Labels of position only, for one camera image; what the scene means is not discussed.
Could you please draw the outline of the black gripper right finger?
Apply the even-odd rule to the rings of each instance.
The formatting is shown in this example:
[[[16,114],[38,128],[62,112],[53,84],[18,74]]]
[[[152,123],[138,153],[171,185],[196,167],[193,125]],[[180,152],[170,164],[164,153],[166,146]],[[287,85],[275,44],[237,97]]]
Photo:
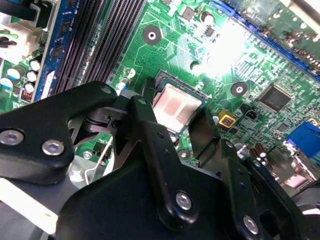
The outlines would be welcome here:
[[[198,167],[222,184],[226,231],[231,239],[309,240],[311,224],[268,170],[253,158],[241,160],[221,138],[210,112],[202,109],[188,127]]]

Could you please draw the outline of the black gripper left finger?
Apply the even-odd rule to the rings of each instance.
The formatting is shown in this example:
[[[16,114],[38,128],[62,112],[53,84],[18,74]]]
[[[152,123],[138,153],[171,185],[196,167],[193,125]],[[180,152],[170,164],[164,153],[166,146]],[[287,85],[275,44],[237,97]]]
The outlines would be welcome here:
[[[186,189],[179,184],[184,178],[169,173],[182,164],[174,151],[167,129],[157,123],[151,104],[139,95],[118,95],[109,85],[93,81],[0,116],[0,196],[11,197],[17,187],[13,181],[36,185],[61,182],[74,159],[70,121],[88,117],[97,110],[106,114],[100,132],[125,139],[123,149],[116,149],[115,160],[124,163],[137,143],[141,143],[156,208],[161,220],[179,229],[194,223],[199,214],[192,201],[183,206],[178,194]]]

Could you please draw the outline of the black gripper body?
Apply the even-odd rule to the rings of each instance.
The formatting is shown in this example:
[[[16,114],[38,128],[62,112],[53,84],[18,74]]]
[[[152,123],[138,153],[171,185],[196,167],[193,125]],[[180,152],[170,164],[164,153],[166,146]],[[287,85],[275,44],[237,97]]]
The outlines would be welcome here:
[[[191,194],[199,207],[197,221],[179,231],[160,220],[146,165],[135,161],[98,179],[62,207],[58,240],[237,240],[223,199],[222,182],[211,173],[184,164]]]

